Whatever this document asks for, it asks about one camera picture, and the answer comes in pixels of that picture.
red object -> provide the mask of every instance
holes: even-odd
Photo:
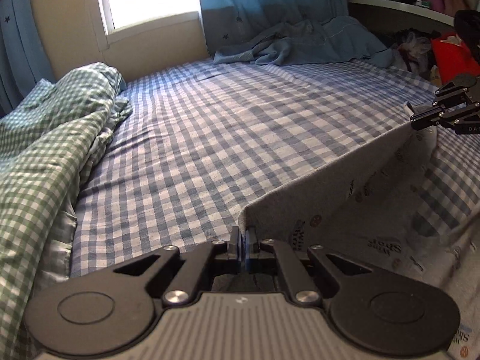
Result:
[[[462,42],[460,46],[441,42],[449,36],[455,35],[454,32],[451,32],[431,41],[443,84],[453,80],[460,73],[471,73],[475,76],[480,74],[480,65],[472,57],[465,42]]]

bed sheet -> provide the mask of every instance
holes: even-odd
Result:
[[[133,114],[75,211],[72,276],[160,246],[228,239],[242,207],[407,120],[434,87],[355,61],[302,66],[200,61],[130,83]],[[480,196],[479,138],[440,130],[414,226],[445,233]]]

window frame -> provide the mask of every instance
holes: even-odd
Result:
[[[99,51],[107,50],[111,44],[143,32],[199,19],[198,11],[192,11],[159,16],[115,29],[109,0],[87,1]]]

curved shelf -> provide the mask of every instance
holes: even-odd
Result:
[[[428,19],[435,21],[440,21],[440,23],[448,24],[451,27],[454,26],[453,17],[444,15],[443,13],[435,12],[430,9],[416,7],[415,5],[389,0],[349,0],[349,2],[353,4],[373,5],[375,7],[395,9],[397,11],[408,12],[414,15],[427,17]]]

green gingham fabric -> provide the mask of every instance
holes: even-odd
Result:
[[[74,226],[63,219],[76,225],[79,188],[131,112],[122,84],[105,64],[81,67],[56,85],[40,81],[0,119],[0,359],[27,357],[21,321],[38,268],[35,288],[68,273]]]

